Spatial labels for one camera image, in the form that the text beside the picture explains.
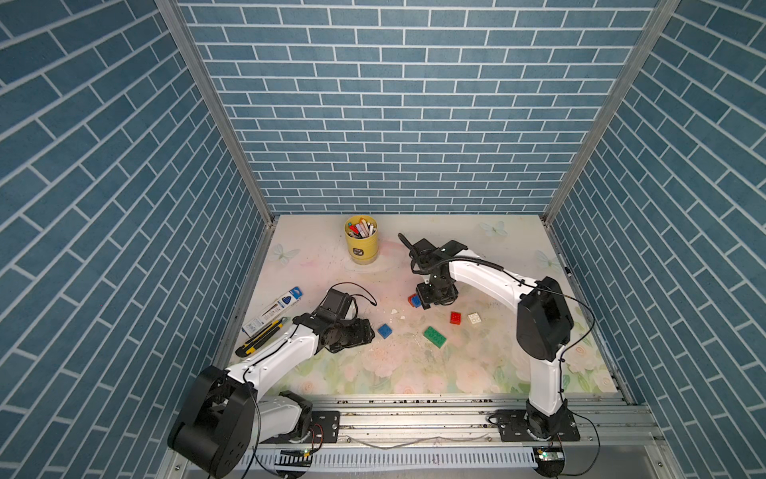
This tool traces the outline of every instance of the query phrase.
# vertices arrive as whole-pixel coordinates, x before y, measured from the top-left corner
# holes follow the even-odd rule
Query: green lego brick
[[[425,332],[423,332],[423,336],[425,336],[427,340],[435,344],[437,348],[441,348],[444,345],[444,341],[447,341],[447,338],[442,336],[441,333],[436,331],[431,326],[429,326],[428,329],[425,330]]]

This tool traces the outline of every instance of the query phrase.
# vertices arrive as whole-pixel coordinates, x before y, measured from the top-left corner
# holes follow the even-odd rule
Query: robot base
[[[500,440],[503,442],[545,441],[546,438],[537,438],[529,431],[526,421],[525,409],[499,409],[493,414],[493,418],[500,430]],[[561,422],[558,437],[562,441],[579,441],[580,432],[577,429],[574,416],[571,411],[566,411],[566,419]]]
[[[318,424],[322,426],[322,432],[325,437],[322,438],[323,444],[335,444],[338,442],[338,427],[340,424],[340,412],[339,411],[312,411],[311,412],[311,424]],[[314,432],[319,432],[318,428],[314,428]],[[289,434],[276,435],[273,438],[268,438],[266,441],[262,441],[261,444],[311,444],[311,434],[303,438],[302,441],[291,441],[292,436]],[[319,438],[316,438],[314,445],[319,444]]]

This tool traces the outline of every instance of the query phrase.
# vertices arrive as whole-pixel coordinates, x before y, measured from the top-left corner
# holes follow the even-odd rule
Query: table surface
[[[451,306],[413,308],[407,298],[422,277],[412,274],[407,248],[397,239],[404,233],[414,243],[426,238],[435,246],[450,239],[465,244],[487,260],[526,277],[556,279],[572,294],[551,242],[534,215],[376,215],[379,252],[375,262],[354,263],[346,249],[341,215],[283,215],[258,277],[245,323],[283,292],[298,286],[303,298],[287,316],[312,311],[327,289],[353,281],[375,296],[374,307],[358,299],[359,316],[376,330],[371,344],[331,354],[321,350],[285,375],[271,393],[290,389],[300,395],[503,393],[526,397],[529,357],[516,342],[516,312],[466,284]],[[356,293],[356,287],[340,290]],[[586,330],[577,302],[567,300],[574,317],[572,340]],[[463,321],[450,324],[450,312]],[[472,324],[468,314],[481,322]],[[383,339],[377,329],[388,324]],[[447,341],[437,348],[423,332],[432,326]],[[247,336],[240,331],[238,345]],[[585,338],[566,354],[565,391],[577,396],[615,396],[617,390],[595,341]],[[236,363],[239,358],[232,356]]]

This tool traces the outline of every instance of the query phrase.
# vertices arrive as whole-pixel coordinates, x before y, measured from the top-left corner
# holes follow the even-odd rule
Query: pen holder
[[[362,239],[349,236],[349,232],[351,231],[349,223],[356,226],[362,219],[375,226],[375,231],[372,235]],[[343,223],[343,234],[345,235],[346,244],[349,246],[351,259],[354,260],[355,263],[370,264],[378,257],[378,222],[371,216],[356,215],[347,219]]]

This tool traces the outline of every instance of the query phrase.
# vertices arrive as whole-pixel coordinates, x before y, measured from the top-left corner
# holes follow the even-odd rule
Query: brick wall
[[[688,477],[764,477],[766,2],[682,0],[555,231]]]
[[[541,213],[655,2],[181,5],[275,212]]]
[[[0,2],[0,477],[145,477],[263,222],[152,0]]]

